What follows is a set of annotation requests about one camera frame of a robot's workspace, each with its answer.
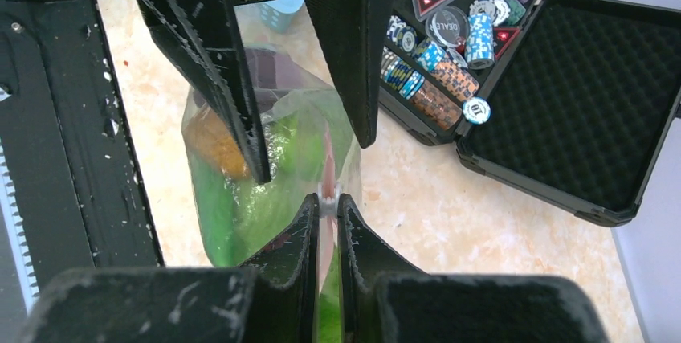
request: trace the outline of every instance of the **white poker chip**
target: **white poker chip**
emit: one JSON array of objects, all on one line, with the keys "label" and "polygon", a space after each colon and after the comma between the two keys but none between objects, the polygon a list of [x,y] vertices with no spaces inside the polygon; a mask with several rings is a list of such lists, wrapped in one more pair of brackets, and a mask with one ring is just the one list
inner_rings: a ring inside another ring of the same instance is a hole
[{"label": "white poker chip", "polygon": [[474,96],[463,103],[463,116],[474,125],[484,124],[491,116],[490,105],[479,96]]},{"label": "white poker chip", "polygon": [[471,4],[471,15],[487,14],[491,18],[496,17],[496,4],[493,0],[476,0]]},{"label": "white poker chip", "polygon": [[509,16],[511,16],[511,7],[506,3],[505,0],[493,0],[494,7],[496,8],[496,16],[494,18],[494,26],[500,26],[503,22],[506,22]]}]

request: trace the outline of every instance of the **clear plastic bag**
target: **clear plastic bag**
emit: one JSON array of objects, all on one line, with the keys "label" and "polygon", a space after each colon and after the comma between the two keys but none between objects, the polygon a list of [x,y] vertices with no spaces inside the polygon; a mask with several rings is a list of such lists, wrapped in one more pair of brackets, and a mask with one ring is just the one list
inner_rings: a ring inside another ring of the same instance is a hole
[{"label": "clear plastic bag", "polygon": [[[248,47],[247,58],[271,182],[253,181],[229,129],[195,92],[182,121],[202,241],[215,267],[239,265],[264,247],[293,220],[306,194],[337,186],[361,201],[360,148],[335,89],[276,47]],[[334,217],[320,224],[322,342],[341,336]]]}]

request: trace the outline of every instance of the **foam padding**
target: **foam padding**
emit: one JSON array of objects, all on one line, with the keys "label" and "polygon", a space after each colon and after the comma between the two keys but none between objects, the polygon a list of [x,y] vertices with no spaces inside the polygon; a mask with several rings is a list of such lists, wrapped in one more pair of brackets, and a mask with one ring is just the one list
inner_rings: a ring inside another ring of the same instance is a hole
[{"label": "foam padding", "polygon": [[629,209],[681,88],[681,18],[545,1],[467,147],[606,209]]}]

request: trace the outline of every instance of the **black case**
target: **black case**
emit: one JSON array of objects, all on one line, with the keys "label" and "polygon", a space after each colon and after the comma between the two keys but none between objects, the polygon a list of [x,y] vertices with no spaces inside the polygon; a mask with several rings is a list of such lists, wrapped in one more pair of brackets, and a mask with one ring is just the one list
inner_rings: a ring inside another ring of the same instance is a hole
[{"label": "black case", "polygon": [[[473,0],[455,0],[467,11]],[[493,67],[471,71],[491,118],[447,131],[385,82],[380,104],[424,145],[604,227],[631,221],[681,100],[681,12],[611,0],[529,0]],[[411,0],[395,14],[425,29]],[[402,50],[385,45],[459,106]]]}]

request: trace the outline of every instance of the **chip slot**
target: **chip slot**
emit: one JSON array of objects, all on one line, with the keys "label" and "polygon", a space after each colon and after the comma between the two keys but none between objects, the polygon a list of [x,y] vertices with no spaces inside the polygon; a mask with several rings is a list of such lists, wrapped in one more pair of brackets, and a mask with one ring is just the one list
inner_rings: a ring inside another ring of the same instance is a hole
[{"label": "chip slot", "polygon": [[418,110],[416,106],[414,106],[403,96],[401,96],[399,92],[396,92],[394,89],[392,89],[383,79],[381,79],[381,86],[386,92],[390,94],[390,96],[392,96],[396,100],[399,100],[399,103],[401,105],[407,108],[414,116],[416,116],[416,118],[418,118],[418,120],[420,120],[426,126],[428,126],[428,129],[432,130],[438,137],[450,136],[454,132],[454,128],[456,126],[449,130],[443,130],[438,126],[438,124],[435,123],[434,120],[430,119],[426,114]]},{"label": "chip slot", "polygon": [[423,66],[418,64],[414,60],[414,58],[412,58],[409,55],[406,55],[404,51],[400,50],[397,46],[395,46],[394,43],[390,42],[389,40],[385,41],[385,46],[388,47],[389,50],[397,54],[411,68],[413,68],[415,71],[418,71],[419,74],[426,78],[427,81],[431,82],[436,88],[438,88],[440,92],[442,92],[445,96],[452,100],[452,102],[454,102],[457,106],[459,106],[460,108],[463,107],[463,102],[461,102],[458,98],[454,97],[454,95],[452,95],[452,93],[449,90],[447,90],[447,88],[444,85],[437,81],[428,71],[426,71],[425,68],[423,68]]}]

